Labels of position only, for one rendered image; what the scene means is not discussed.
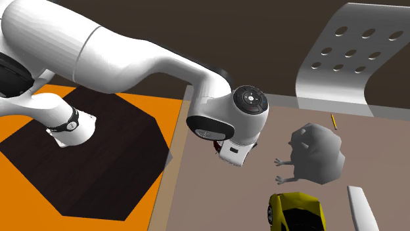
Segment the grey perforated metal chair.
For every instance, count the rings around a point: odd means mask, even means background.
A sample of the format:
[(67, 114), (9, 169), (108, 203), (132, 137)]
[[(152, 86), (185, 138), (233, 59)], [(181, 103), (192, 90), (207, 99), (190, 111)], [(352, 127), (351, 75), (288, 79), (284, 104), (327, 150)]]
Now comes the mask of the grey perforated metal chair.
[(373, 116), (365, 86), (410, 43), (410, 7), (346, 3), (331, 17), (296, 77), (301, 109)]

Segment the white flat oblong object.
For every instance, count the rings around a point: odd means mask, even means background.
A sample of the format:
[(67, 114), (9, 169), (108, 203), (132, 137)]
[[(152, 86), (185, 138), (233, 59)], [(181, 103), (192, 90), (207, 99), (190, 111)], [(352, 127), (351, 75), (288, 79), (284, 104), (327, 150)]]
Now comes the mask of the white flat oblong object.
[(363, 189), (347, 186), (347, 192), (355, 231), (380, 231)]

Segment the grey animal figure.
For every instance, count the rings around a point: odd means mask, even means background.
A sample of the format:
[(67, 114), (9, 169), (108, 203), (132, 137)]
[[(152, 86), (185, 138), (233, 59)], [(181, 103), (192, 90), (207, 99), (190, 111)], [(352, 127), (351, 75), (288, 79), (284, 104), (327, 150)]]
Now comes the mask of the grey animal figure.
[(276, 177), (277, 184), (300, 179), (326, 184), (339, 179), (345, 156), (341, 152), (341, 138), (330, 129), (316, 123), (307, 123), (291, 134), (288, 144), (292, 147), (289, 161), (276, 159), (277, 166), (292, 165), (294, 176)]

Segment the dark wood robot stand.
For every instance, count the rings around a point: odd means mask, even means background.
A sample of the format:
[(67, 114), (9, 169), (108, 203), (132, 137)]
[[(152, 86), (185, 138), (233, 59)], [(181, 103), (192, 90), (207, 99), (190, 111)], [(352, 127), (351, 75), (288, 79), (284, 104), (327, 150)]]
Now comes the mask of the dark wood robot stand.
[(30, 121), (0, 142), (0, 152), (61, 215), (126, 220), (168, 158), (156, 120), (116, 94), (78, 87), (64, 99), (96, 116), (89, 140), (61, 148)]

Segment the yellow toy car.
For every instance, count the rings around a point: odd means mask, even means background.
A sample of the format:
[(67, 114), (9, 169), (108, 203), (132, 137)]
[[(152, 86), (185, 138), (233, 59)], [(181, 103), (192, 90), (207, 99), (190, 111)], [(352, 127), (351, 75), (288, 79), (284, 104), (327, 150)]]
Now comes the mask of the yellow toy car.
[(321, 203), (301, 192), (271, 195), (267, 219), (270, 231), (327, 231)]

